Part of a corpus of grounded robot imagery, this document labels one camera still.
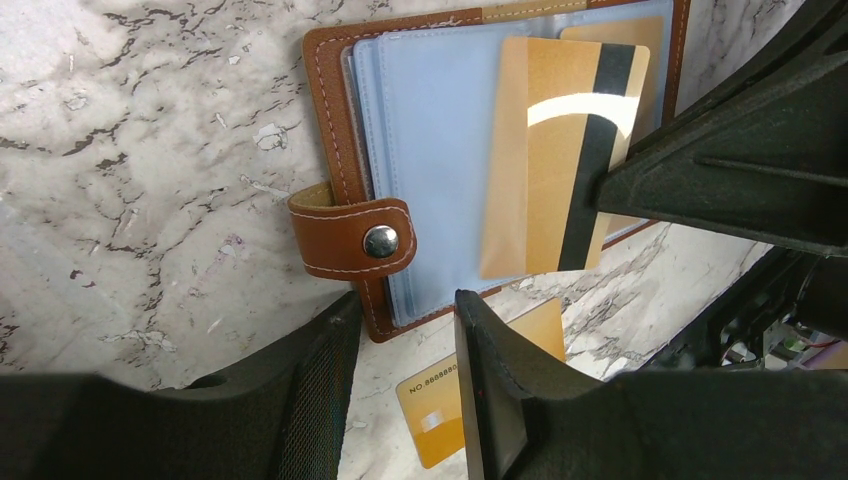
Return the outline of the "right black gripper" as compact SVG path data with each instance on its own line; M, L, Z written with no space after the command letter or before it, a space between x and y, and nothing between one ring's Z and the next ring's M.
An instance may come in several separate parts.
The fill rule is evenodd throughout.
M793 58L616 168L596 204L784 247L757 260L644 369L806 368L846 345L846 53Z

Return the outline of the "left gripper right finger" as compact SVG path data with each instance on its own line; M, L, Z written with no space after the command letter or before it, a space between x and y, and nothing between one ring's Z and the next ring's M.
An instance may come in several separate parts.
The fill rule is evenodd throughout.
M843 371L637 370L601 381L455 295L472 479L843 479Z

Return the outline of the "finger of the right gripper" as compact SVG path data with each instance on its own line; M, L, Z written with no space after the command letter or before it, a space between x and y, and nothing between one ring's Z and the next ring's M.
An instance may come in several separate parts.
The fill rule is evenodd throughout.
M752 58L669 124L639 141L632 147L629 157L636 159L647 155L664 141L670 141L674 134L697 125L707 114L717 111L723 104L779 70L823 36L835 21L846 14L846 9L845 1L802 2L775 36Z

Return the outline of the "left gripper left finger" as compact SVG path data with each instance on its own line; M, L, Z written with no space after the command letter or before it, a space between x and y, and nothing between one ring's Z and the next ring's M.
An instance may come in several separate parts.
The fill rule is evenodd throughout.
M363 310L349 292L304 326L181 388L96 374L1 380L5 479L334 479Z

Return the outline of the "gold credit card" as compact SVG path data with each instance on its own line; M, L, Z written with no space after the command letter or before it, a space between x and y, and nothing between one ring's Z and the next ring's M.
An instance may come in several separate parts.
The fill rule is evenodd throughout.
M577 176L565 230L565 247L603 244L609 217L592 206L597 181L624 160L633 137L659 125L665 81L665 18L651 15L562 31L563 40L599 42L600 54L587 107Z
M603 244L563 245L599 42L509 37L501 49L480 274L594 268Z

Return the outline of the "brown leather card holder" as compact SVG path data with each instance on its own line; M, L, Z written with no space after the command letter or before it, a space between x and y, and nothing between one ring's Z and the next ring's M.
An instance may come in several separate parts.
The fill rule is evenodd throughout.
M500 45L632 33L658 71L644 133L674 115L686 1L528 1L319 27L303 59L330 179L289 200L306 271L350 281L381 343L447 313L479 276Z

